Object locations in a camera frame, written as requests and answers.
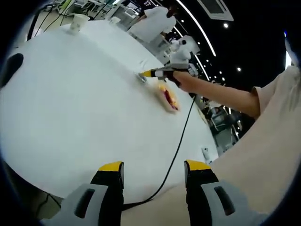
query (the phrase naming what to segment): beige shirt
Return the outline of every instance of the beige shirt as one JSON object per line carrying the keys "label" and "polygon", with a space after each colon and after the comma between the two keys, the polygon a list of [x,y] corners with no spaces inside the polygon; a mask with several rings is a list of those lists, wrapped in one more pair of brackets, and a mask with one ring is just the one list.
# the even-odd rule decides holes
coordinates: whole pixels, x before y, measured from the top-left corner
{"label": "beige shirt", "polygon": [[[251,209],[269,213],[284,197],[301,157],[301,73],[290,66],[264,88],[255,87],[261,115],[242,139],[215,160],[219,180],[238,187]],[[123,212],[122,225],[190,225],[185,185]]]}

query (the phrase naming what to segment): table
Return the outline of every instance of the table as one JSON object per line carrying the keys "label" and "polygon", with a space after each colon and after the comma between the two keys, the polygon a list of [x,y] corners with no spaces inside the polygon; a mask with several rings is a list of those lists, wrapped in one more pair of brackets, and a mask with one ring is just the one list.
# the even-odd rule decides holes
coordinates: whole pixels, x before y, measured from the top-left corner
{"label": "table", "polygon": [[[26,181],[62,198],[103,164],[123,161],[125,203],[141,201],[162,183],[192,99],[168,82],[182,110],[167,113],[134,74],[162,64],[107,21],[88,22],[76,36],[67,29],[38,35],[13,52],[24,63],[0,93],[2,156]],[[204,146],[218,157],[194,106],[162,192],[184,180],[184,160],[205,160]]]}

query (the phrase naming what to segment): ceiling light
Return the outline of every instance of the ceiling light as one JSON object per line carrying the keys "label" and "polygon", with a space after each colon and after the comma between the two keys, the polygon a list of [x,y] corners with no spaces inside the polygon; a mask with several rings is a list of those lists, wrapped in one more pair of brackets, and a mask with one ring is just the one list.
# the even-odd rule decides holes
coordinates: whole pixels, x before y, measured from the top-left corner
{"label": "ceiling light", "polygon": [[179,35],[180,35],[181,37],[183,37],[183,35],[181,34],[181,32],[180,32],[176,27],[174,27],[174,29],[179,33]]}
{"label": "ceiling light", "polygon": [[202,68],[203,72],[205,73],[205,76],[206,76],[206,78],[207,78],[207,79],[208,79],[208,81],[209,81],[208,75],[207,75],[207,73],[206,73],[205,69],[203,68],[203,65],[202,65],[201,61],[199,60],[198,56],[197,56],[197,55],[194,55],[194,57],[197,59],[197,61],[198,61],[199,65],[201,66],[201,68]]}
{"label": "ceiling light", "polygon": [[209,47],[210,47],[210,49],[211,49],[211,51],[212,51],[213,56],[216,57],[215,51],[214,51],[214,49],[213,49],[213,47],[212,47],[212,45],[211,45],[211,43],[210,43],[210,41],[209,41],[207,35],[205,34],[205,31],[204,31],[203,28],[201,27],[201,25],[198,23],[198,21],[197,21],[196,18],[193,16],[193,14],[187,9],[187,7],[186,7],[180,0],[176,0],[176,1],[183,7],[183,9],[188,13],[188,15],[192,18],[192,20],[196,23],[196,25],[198,26],[198,28],[201,30],[201,32],[202,32],[204,38],[206,39],[206,41],[207,41],[207,43],[208,43],[208,45],[209,45]]}

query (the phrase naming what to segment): black cable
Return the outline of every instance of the black cable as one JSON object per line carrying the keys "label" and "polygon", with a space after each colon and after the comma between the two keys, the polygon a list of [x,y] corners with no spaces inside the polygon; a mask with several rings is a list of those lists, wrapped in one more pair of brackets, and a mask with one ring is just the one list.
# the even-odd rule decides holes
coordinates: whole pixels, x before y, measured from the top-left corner
{"label": "black cable", "polygon": [[61,20],[60,26],[62,26],[62,23],[63,23],[63,20],[64,20],[64,18],[65,18],[65,15],[66,15],[66,13],[64,13],[64,15],[63,15],[63,18],[62,18],[62,20]]}
{"label": "black cable", "polygon": [[48,202],[48,199],[49,199],[49,194],[47,193],[47,196],[46,196],[46,200],[44,202],[42,202],[38,208],[37,208],[37,211],[36,211],[36,218],[38,218],[38,215],[39,215],[39,212],[42,208],[43,205],[45,205],[47,202]]}
{"label": "black cable", "polygon": [[50,13],[52,13],[52,8],[54,5],[51,6],[51,9],[49,10],[49,12],[47,13],[46,17],[43,19],[42,23],[39,25],[39,28],[37,29],[36,33],[35,33],[35,37],[37,36],[37,33],[39,31],[39,29],[41,28],[41,26],[43,25],[43,23],[45,22],[46,18],[49,16]]}
{"label": "black cable", "polygon": [[[62,14],[65,15],[65,13],[67,12],[67,10],[68,10],[73,4],[74,4],[74,3],[72,3],[70,6],[67,5],[66,9],[64,9],[64,11],[62,12]],[[48,25],[48,27],[44,30],[44,32],[45,32],[45,31],[46,31],[46,30],[47,30],[47,29],[48,29],[55,21],[57,21],[57,20],[60,18],[60,16],[61,16],[62,14],[59,14],[58,17],[57,17],[54,21],[52,21],[51,24]]]}
{"label": "black cable", "polygon": [[43,202],[38,206],[38,208],[37,208],[37,211],[36,211],[36,218],[38,218],[38,215],[39,215],[39,213],[40,213],[41,208],[48,202],[49,197],[52,198],[53,201],[55,201],[55,203],[58,205],[58,207],[59,207],[60,209],[62,208],[61,204],[60,204],[60,203],[59,203],[59,202],[58,202],[51,194],[49,194],[49,193],[46,193],[46,194],[47,194],[47,196],[46,196],[45,201],[43,201]]}
{"label": "black cable", "polygon": [[51,194],[48,195],[50,196],[50,198],[53,199],[53,201],[55,201],[55,203],[59,206],[59,208],[62,208],[61,204]]}
{"label": "black cable", "polygon": [[180,142],[179,142],[179,145],[178,145],[178,147],[177,147],[177,150],[176,150],[176,152],[175,152],[175,154],[174,154],[174,158],[173,158],[173,160],[171,161],[171,164],[170,164],[170,166],[169,166],[169,169],[168,169],[168,171],[167,171],[167,173],[166,173],[166,176],[165,176],[165,178],[164,178],[162,184],[160,185],[159,189],[158,189],[151,197],[149,197],[148,199],[146,199],[146,200],[144,200],[144,201],[142,201],[142,202],[134,202],[134,203],[123,204],[123,206],[122,206],[122,211],[128,210],[128,209],[133,208],[133,207],[135,207],[135,206],[139,206],[139,205],[142,205],[142,204],[145,204],[145,203],[151,201],[151,200],[153,199],[153,197],[155,197],[155,196],[160,192],[160,190],[163,188],[163,186],[164,186],[164,184],[165,184],[165,182],[166,182],[166,180],[167,180],[167,178],[168,178],[169,172],[170,172],[170,170],[171,170],[171,168],[172,168],[172,166],[173,166],[173,164],[174,164],[174,161],[175,161],[175,159],[176,159],[176,157],[177,157],[177,155],[178,155],[178,152],[179,152],[179,150],[180,150],[181,143],[182,143],[182,140],[183,140],[183,137],[184,137],[184,133],[185,133],[185,130],[186,130],[187,122],[188,122],[188,119],[189,119],[189,116],[190,116],[190,113],[191,113],[193,104],[194,104],[194,102],[195,102],[196,96],[197,96],[197,95],[194,96],[193,101],[192,101],[192,104],[191,104],[191,106],[190,106],[190,110],[189,110],[189,112],[188,112],[187,119],[186,119],[186,122],[185,122],[185,125],[184,125],[184,128],[183,128],[183,132],[182,132],[182,135],[181,135],[181,138],[180,138]]}

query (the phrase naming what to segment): paper cup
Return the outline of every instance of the paper cup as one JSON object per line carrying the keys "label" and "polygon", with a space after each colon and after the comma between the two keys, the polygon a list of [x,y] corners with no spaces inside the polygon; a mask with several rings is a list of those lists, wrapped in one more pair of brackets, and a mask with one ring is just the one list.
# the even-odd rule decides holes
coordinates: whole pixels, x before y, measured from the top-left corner
{"label": "paper cup", "polygon": [[90,18],[83,14],[75,14],[69,32],[77,34]]}

